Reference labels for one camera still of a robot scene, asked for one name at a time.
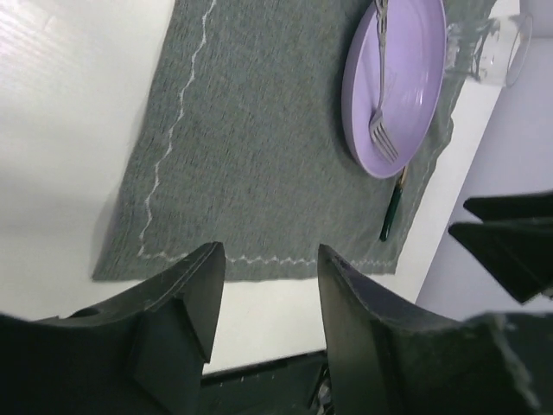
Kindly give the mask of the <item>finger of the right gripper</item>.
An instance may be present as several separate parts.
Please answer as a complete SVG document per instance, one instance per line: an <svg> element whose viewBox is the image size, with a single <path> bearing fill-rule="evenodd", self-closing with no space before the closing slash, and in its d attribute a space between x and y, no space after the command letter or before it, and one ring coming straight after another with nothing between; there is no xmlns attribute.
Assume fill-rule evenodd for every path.
<svg viewBox="0 0 553 415"><path fill-rule="evenodd" d="M480 220L516 220L552 217L552 191L525 195L471 197L463 207Z"/></svg>
<svg viewBox="0 0 553 415"><path fill-rule="evenodd" d="M518 303L552 298L552 219L457 222L448 233Z"/></svg>

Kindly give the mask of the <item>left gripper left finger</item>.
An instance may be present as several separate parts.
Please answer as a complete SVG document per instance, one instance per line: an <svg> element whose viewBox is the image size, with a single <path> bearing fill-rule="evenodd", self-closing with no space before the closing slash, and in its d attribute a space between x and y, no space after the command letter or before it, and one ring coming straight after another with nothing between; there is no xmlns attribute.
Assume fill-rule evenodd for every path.
<svg viewBox="0 0 553 415"><path fill-rule="evenodd" d="M69 317L2 315L2 413L195 413L225 274L211 242Z"/></svg>

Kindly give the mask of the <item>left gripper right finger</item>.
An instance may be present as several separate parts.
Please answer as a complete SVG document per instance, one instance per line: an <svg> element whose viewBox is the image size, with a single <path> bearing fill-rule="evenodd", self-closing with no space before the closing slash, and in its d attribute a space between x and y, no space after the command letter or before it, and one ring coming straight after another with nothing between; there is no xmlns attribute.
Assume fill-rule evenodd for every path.
<svg viewBox="0 0 553 415"><path fill-rule="evenodd" d="M326 245L317 276L336 413L551 413L551 314L456 321L405 300Z"/></svg>

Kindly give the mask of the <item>yellow green knife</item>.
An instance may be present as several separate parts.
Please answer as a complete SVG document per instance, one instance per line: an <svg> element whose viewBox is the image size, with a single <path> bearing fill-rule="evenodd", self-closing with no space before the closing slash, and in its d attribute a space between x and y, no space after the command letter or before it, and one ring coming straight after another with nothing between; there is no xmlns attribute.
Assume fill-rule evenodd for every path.
<svg viewBox="0 0 553 415"><path fill-rule="evenodd" d="M385 212L385 218L384 218L383 225L381 227L381 231L380 231L380 234L379 234L379 240L381 242L386 242L389 238L390 231L391 231L391 226L392 226L393 221L395 219L395 216L396 216L396 213L397 213L397 208L399 206L399 202L401 200L401 197L402 197L402 194L403 194L403 191L404 191L404 183L405 183L405 180L406 180L406 177L407 177L407 171L408 171L408 167L405 166L402 169L401 174L398 177L398 179L395 183L394 189L392 191L390 203L389 203L388 208Z"/></svg>

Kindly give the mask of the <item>grey cloth placemat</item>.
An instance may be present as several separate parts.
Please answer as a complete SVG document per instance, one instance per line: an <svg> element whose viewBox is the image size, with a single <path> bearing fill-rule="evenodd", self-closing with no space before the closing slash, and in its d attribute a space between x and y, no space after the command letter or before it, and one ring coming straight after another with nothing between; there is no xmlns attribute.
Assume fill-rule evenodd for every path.
<svg viewBox="0 0 553 415"><path fill-rule="evenodd" d="M155 276L218 241L232 281L312 278L326 244L365 274L392 274L454 130L462 81L448 77L394 185L346 145L340 85L365 1L178 1L95 281Z"/></svg>

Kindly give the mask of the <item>purple plastic plate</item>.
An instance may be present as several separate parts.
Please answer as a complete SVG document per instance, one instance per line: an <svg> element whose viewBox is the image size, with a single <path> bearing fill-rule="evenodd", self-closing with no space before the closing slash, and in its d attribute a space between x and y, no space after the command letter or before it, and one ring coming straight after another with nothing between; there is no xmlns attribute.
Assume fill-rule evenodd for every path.
<svg viewBox="0 0 553 415"><path fill-rule="evenodd" d="M421 146L440 96L445 52L446 14L441 1L389 3L382 110L398 157L388 163L369 133L378 103L379 56L376 8L367 7L346 58L341 116L349 150L370 176L396 175Z"/></svg>

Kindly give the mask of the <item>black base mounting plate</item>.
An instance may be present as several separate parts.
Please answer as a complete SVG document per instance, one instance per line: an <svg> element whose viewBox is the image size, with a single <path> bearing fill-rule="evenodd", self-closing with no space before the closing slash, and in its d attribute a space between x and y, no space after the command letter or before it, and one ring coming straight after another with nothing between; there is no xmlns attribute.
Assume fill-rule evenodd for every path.
<svg viewBox="0 0 553 415"><path fill-rule="evenodd" d="M327 354L318 351L206 374L198 414L320 414Z"/></svg>

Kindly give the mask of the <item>ornate silver fork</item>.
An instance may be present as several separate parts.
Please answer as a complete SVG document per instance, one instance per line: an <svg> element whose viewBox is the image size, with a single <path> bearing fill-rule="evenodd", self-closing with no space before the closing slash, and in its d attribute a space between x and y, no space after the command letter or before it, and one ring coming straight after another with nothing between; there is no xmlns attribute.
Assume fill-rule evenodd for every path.
<svg viewBox="0 0 553 415"><path fill-rule="evenodd" d="M383 158L388 163L397 160L398 152L386 130L382 106L385 100L385 52L388 24L388 2L385 0L374 1L377 18L377 38L379 54L379 93L377 107L372 114L369 123L369 132L373 143L378 147Z"/></svg>

